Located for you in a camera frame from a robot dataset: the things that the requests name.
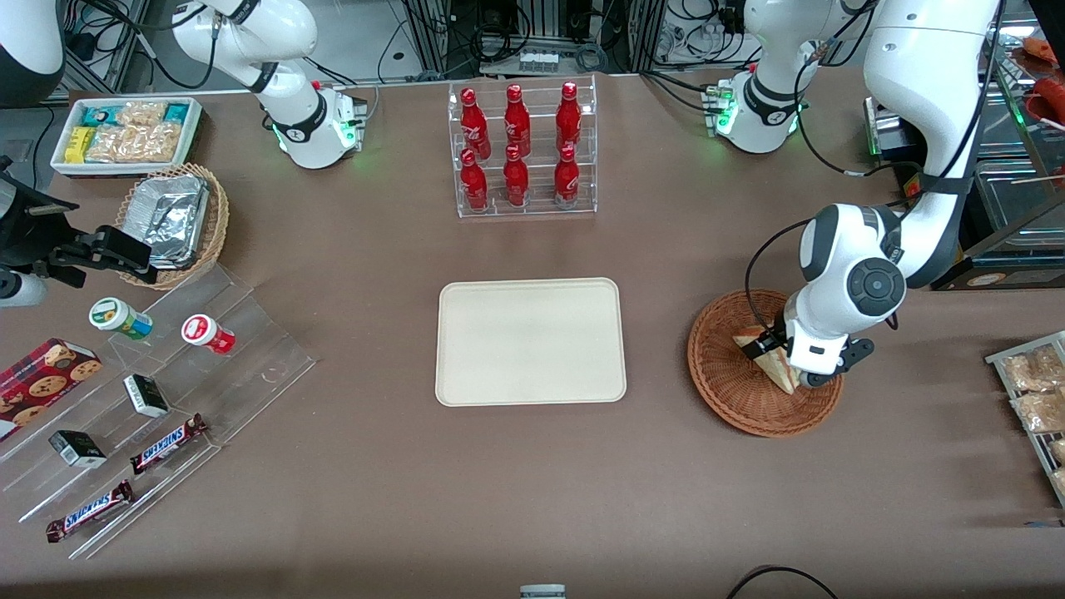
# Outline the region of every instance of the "clear acrylic display stand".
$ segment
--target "clear acrylic display stand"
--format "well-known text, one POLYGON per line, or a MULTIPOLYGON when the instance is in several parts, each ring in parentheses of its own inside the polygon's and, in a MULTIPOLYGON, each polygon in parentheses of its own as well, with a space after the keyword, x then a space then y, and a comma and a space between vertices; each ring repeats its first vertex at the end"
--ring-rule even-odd
POLYGON ((507 110, 506 86, 498 81, 470 81, 452 84, 448 90, 448 132, 452 139, 452 167, 455 171, 455 197, 460 217, 466 216, 522 216, 522 215, 564 215, 595 212, 597 200, 596 162, 599 160, 599 139, 595 129, 595 78, 543 78, 522 79, 522 97, 529 110, 532 128, 531 152, 525 157, 529 169, 529 199, 524 208, 514 208, 507 201, 507 188, 503 178, 503 166, 507 162, 507 134, 503 115, 507 110), (561 101, 562 83, 577 84, 577 103, 580 104, 580 142, 576 147, 576 163, 580 168, 577 201, 569 210, 555 204, 555 165, 558 164, 556 146, 555 113, 561 101), (462 102, 459 92, 471 87, 477 93, 477 103, 488 119, 488 139, 492 144, 491 157, 480 163, 488 178, 488 210, 474 212, 462 193, 459 173, 462 163, 459 152, 465 147, 462 136, 462 102))
POLYGON ((58 547, 71 560, 91 557, 149 507, 217 454, 248 422, 302 376, 315 360, 263 311, 251 288, 220 265, 183 282, 145 313, 151 335, 133 341, 112 336, 97 354, 104 368, 85 382, 81 399, 64 399, 0 446, 3 501, 19 521, 40 531, 129 479, 136 501, 115 507, 78 529, 58 547), (225 356, 181 339, 180 327, 206 313, 232 330, 236 344, 225 356), (133 410, 122 381, 131 373, 159 384, 169 414, 148 418, 133 410), (173 456, 133 476, 129 458, 196 412, 210 427, 173 456), (59 430, 82 431, 108 456, 97 469, 67 466, 48 438, 59 430))

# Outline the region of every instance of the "snickers bar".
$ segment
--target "snickers bar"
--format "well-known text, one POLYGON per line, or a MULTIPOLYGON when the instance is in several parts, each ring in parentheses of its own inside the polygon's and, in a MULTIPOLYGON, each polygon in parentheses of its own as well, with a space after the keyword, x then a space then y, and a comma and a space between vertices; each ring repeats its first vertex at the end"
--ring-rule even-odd
POLYGON ((178 448, 187 443, 193 437, 199 435, 203 431, 207 431, 207 424, 203 423, 203 418, 201 418, 199 414, 193 416, 173 433, 155 441, 155 443, 150 448, 144 450, 141 455, 131 457, 130 463, 133 465, 133 474, 141 474, 148 468, 151 468, 155 464, 166 459, 170 456, 170 454, 178 451, 178 448))
POLYGON ((118 486, 111 492, 102 496, 93 503, 82 507, 62 520, 52 520, 48 524, 48 543, 59 543, 72 533, 78 527, 96 519, 112 507, 122 504, 133 503, 133 489, 130 488, 129 481, 118 483, 118 486))

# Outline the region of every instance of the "snack box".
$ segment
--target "snack box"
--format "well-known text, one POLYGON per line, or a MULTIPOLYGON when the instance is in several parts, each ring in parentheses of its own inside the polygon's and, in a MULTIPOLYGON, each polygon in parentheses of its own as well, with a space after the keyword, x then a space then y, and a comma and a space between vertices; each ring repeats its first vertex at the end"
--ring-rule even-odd
POLYGON ((169 166, 180 166, 186 162, 189 152, 192 149, 193 141, 196 137, 196 130, 199 125, 202 107, 192 96, 119 96, 109 98, 91 98, 78 100, 70 107, 70 114, 66 124, 63 125, 63 132, 60 141, 55 144, 55 151, 52 152, 52 168, 70 178, 112 178, 112 177, 138 177, 146 173, 154 173, 169 166), (169 162, 127 162, 121 164, 108 163, 70 163, 65 159, 67 145, 70 143, 70 135, 76 127, 82 126, 85 114, 95 109, 122 104, 128 101, 142 102, 167 102, 189 104, 189 112, 181 124, 181 135, 178 137, 178 149, 174 152, 174 158, 169 162))
POLYGON ((0 373, 0 441, 101 368, 103 365, 93 352, 62 339, 49 339, 0 373))

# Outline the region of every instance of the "red cap bottle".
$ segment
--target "red cap bottle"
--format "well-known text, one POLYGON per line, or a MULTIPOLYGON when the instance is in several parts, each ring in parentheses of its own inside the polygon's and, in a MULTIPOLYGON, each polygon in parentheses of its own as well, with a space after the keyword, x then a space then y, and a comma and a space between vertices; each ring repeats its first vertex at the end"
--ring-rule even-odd
POLYGON ((477 106, 477 94, 466 87, 459 94, 462 100, 462 136, 466 147, 473 149, 480 160, 492 156, 492 144, 488 141, 488 119, 477 106))
POLYGON ((470 210, 484 212, 488 210, 488 179, 485 178, 485 171, 477 164, 477 157, 472 149, 463 148, 459 158, 462 160, 459 178, 462 180, 462 193, 466 196, 470 210))
POLYGON ((507 146, 503 177, 507 180, 507 201, 514 208, 524 208, 528 204, 529 169, 522 160, 518 144, 507 146))
POLYGON ((532 151, 532 132, 529 125, 529 111, 522 101, 522 86, 507 86, 507 112, 503 116, 507 128, 507 143, 518 144, 522 158, 532 151))
POLYGON ((562 101, 555 113, 555 126, 558 129, 558 150, 562 151, 566 144, 576 147, 580 141, 580 106, 577 104, 577 84, 572 81, 562 83, 562 101))
POLYGON ((561 160, 555 166, 555 204, 562 210, 570 210, 577 204, 580 168, 573 161, 577 152, 573 144, 566 144, 558 153, 561 160))

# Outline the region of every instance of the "wicker basket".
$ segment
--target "wicker basket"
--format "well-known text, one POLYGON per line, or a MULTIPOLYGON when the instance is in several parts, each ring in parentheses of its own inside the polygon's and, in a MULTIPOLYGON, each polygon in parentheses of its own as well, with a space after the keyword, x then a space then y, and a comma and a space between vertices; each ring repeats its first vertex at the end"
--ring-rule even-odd
MULTIPOLYGON (((203 231, 200 233, 199 247, 196 248, 196 262, 183 271, 159 271, 159 277, 154 285, 148 285, 136 278, 119 273, 122 280, 138 287, 150 287, 160 291, 174 289, 181 281, 193 277, 200 272, 207 272, 222 254, 222 246, 226 242, 226 226, 229 224, 229 200, 226 198, 226 190, 222 189, 218 179, 210 171, 198 164, 182 164, 169 167, 158 173, 152 173, 151 177, 176 177, 178 175, 196 175, 208 181, 211 185, 211 196, 208 198, 207 214, 203 216, 203 231)), ((115 226, 121 228, 126 222, 126 211, 129 209, 130 199, 133 197, 131 189, 126 194, 126 200, 118 209, 118 216, 115 218, 115 226)))
MULTIPOLYGON (((776 291, 752 291, 758 311, 775 314, 787 297, 776 291)), ((688 337, 688 369, 699 394, 733 426, 763 437, 790 437, 824 421, 843 390, 837 376, 823 387, 785 393, 743 355, 733 334, 754 324, 742 291, 718 297, 703 309, 688 337)))

